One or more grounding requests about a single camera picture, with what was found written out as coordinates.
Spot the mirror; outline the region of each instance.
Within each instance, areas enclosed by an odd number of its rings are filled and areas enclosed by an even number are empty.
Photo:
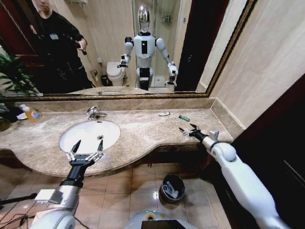
[[[229,0],[1,1],[0,93],[205,93],[244,7]]]

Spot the countertop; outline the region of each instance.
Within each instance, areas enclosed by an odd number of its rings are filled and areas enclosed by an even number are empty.
[[[169,116],[158,116],[169,111]],[[189,123],[199,125],[203,133],[219,130],[219,140],[231,142],[232,137],[210,109],[108,111],[106,118],[119,125],[118,141],[103,151],[104,156],[89,167],[86,175],[107,175],[119,172],[149,154],[158,146],[197,144],[195,138],[185,137],[178,127],[190,130]],[[179,115],[190,118],[186,122]],[[85,112],[42,113],[42,118],[31,123],[18,121],[0,132],[0,150],[9,149],[27,167],[38,172],[65,177],[71,166],[60,149],[61,135],[69,127],[85,122]]]
[[[111,86],[111,87],[94,87],[83,89],[80,91],[71,92],[69,94],[86,94],[86,95],[98,95],[99,92],[120,92],[122,94],[145,94],[152,93],[136,87],[126,87],[126,86]]]

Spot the toilet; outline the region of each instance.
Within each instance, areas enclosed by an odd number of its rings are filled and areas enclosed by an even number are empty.
[[[107,63],[107,75],[113,86],[123,86],[125,68],[118,68],[119,62]]]

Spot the trash can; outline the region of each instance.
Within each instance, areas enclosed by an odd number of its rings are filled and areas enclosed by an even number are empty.
[[[168,190],[169,188],[169,184],[175,191],[178,191],[178,195],[176,198],[168,194],[168,191],[166,191],[166,189]],[[172,204],[179,201],[185,195],[185,185],[183,183],[183,180],[176,174],[166,175],[159,188],[159,193],[162,199],[167,203]]]
[[[105,87],[112,86],[112,82],[109,80],[107,75],[101,76],[101,82]]]

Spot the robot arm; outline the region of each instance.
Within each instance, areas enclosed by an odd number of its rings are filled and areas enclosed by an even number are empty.
[[[234,147],[228,143],[219,143],[217,131],[205,135],[200,132],[198,126],[191,126],[195,129],[180,130],[185,136],[196,137],[216,159],[236,199],[252,214],[258,226],[262,229],[289,229],[279,217],[270,192],[254,171],[241,161]]]
[[[175,83],[175,79],[178,75],[178,69],[174,62],[170,62],[170,56],[166,49],[164,40],[162,38],[158,38],[156,40],[156,46],[157,46],[158,50],[161,52],[163,58],[165,59],[165,61],[167,63],[167,67],[168,67],[168,72],[170,74],[170,80],[166,81],[165,84],[171,84],[171,85],[177,86]]]
[[[121,64],[118,65],[118,68],[120,67],[128,68],[128,63],[131,59],[132,49],[133,49],[133,40],[131,37],[126,37],[125,54],[121,56]]]
[[[72,166],[67,178],[57,189],[42,189],[35,200],[40,203],[52,203],[53,211],[46,213],[30,229],[72,229],[75,226],[74,214],[79,203],[79,192],[83,186],[84,174],[103,156],[103,137],[97,151],[88,155],[76,155],[81,144],[78,141],[70,152],[66,152]]]

